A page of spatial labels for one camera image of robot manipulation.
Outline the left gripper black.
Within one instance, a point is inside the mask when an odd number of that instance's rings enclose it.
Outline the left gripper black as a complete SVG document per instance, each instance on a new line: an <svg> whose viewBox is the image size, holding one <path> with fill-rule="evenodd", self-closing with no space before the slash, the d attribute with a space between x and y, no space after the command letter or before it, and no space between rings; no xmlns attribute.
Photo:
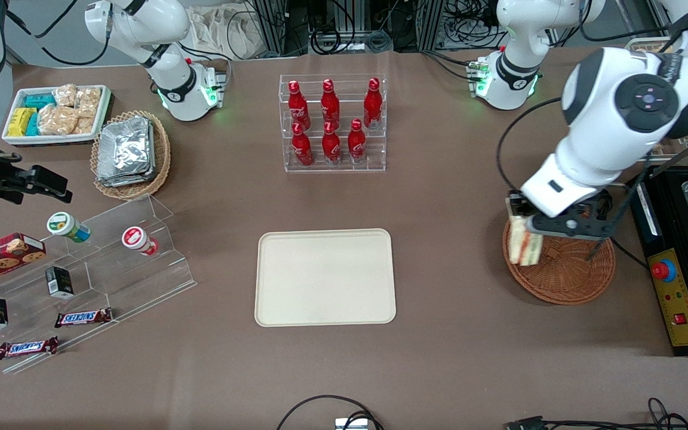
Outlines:
<svg viewBox="0 0 688 430"><path fill-rule="evenodd" d="M613 208L613 198L609 191L602 190L595 196L596 212L610 212ZM507 196L508 217L527 218L526 228L533 234L546 235L547 217L543 213L537 214L537 208L533 206L527 198L519 191L510 190Z"/></svg>

